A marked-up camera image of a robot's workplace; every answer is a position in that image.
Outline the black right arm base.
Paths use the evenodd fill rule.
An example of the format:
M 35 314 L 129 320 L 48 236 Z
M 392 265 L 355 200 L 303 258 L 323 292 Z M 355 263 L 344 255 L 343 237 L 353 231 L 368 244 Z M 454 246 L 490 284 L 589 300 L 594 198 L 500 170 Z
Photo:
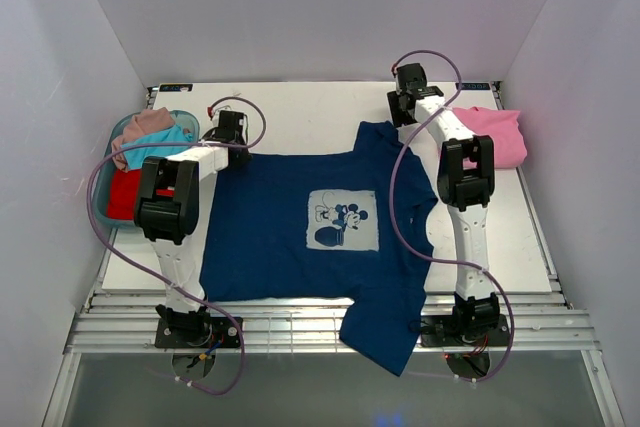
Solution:
M 423 347 L 506 347 L 511 329 L 504 315 L 492 327 L 464 329 L 452 315 L 423 316 L 418 324 Z

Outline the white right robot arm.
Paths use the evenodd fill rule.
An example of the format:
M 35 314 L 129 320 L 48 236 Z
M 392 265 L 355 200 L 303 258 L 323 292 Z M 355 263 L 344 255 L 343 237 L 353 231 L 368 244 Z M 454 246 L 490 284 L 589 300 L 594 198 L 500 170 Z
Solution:
M 444 94 L 428 84 L 418 63 L 393 66 L 396 82 L 387 94 L 396 127 L 424 125 L 440 152 L 438 196 L 450 215 L 457 263 L 452 314 L 434 330 L 464 344 L 484 339 L 499 324 L 500 307 L 488 278 L 487 211 L 495 190 L 494 143 L 478 135 L 445 106 Z

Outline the dark blue t shirt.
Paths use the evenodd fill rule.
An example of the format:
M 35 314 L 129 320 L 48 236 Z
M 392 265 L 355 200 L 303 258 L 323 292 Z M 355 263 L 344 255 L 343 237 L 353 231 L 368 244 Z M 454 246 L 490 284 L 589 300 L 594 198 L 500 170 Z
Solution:
M 436 203 L 388 122 L 362 122 L 348 152 L 256 154 L 217 176 L 201 285 L 212 302 L 348 298 L 340 340 L 400 375 L 426 300 Z

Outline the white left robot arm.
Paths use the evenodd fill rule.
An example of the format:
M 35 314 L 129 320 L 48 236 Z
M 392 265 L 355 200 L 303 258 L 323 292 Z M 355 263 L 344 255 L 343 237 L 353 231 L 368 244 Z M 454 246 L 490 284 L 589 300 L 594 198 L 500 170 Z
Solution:
M 153 248 L 166 287 L 166 300 L 156 307 L 160 334 L 193 347 L 213 336 L 199 281 L 202 262 L 191 247 L 200 219 L 200 183 L 251 159 L 246 114 L 222 108 L 211 120 L 202 145 L 145 158 L 134 207 L 134 223 Z

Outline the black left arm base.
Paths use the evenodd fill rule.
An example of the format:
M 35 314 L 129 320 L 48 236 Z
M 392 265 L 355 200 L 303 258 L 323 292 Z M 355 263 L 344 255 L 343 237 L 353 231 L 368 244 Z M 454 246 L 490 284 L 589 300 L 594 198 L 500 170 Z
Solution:
M 219 348 L 234 349 L 240 347 L 239 332 L 243 319 L 235 317 L 235 326 L 227 317 L 205 316 L 196 322 L 167 322 L 160 319 L 157 326 L 154 346 L 159 349 L 208 349 L 214 345 Z

